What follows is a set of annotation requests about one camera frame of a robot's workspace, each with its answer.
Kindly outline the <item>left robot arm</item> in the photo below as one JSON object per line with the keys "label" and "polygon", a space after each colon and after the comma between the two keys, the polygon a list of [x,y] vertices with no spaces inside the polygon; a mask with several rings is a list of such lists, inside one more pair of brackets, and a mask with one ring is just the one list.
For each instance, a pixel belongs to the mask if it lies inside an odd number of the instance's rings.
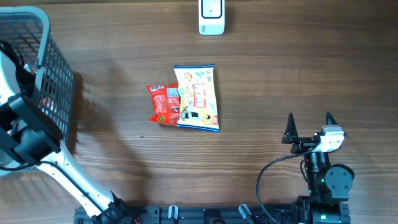
{"label": "left robot arm", "polygon": [[35,166],[75,197],[92,223],[139,223],[139,217],[115,194],[93,180],[74,160],[58,126],[24,92],[34,88],[34,75],[24,68],[21,53],[1,41],[1,150],[19,166]]}

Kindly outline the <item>red snack packet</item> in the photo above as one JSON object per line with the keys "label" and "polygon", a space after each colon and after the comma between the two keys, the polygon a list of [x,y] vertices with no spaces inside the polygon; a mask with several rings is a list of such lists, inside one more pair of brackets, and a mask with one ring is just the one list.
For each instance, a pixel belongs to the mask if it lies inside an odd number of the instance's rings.
{"label": "red snack packet", "polygon": [[178,83],[167,85],[147,85],[150,93],[154,115],[150,121],[160,124],[177,125],[180,119],[180,95]]}

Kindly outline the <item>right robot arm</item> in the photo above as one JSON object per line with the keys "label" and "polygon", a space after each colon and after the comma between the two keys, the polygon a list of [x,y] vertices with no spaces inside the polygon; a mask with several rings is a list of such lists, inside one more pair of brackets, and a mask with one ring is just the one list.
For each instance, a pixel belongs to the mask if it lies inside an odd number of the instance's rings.
{"label": "right robot arm", "polygon": [[303,156],[309,194],[297,197],[296,223],[351,223],[346,202],[354,171],[344,164],[332,165],[329,160],[329,154],[339,150],[345,138],[345,131],[331,113],[326,114],[321,130],[307,138],[299,137],[293,114],[289,114],[282,143],[292,145],[291,154]]}

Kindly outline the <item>yellow chips bag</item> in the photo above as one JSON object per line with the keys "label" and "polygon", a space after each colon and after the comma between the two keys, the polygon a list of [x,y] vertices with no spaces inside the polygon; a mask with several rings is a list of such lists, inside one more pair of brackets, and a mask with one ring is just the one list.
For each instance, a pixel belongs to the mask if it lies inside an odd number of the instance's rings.
{"label": "yellow chips bag", "polygon": [[180,95],[179,128],[218,132],[220,130],[215,95],[214,65],[176,65]]}

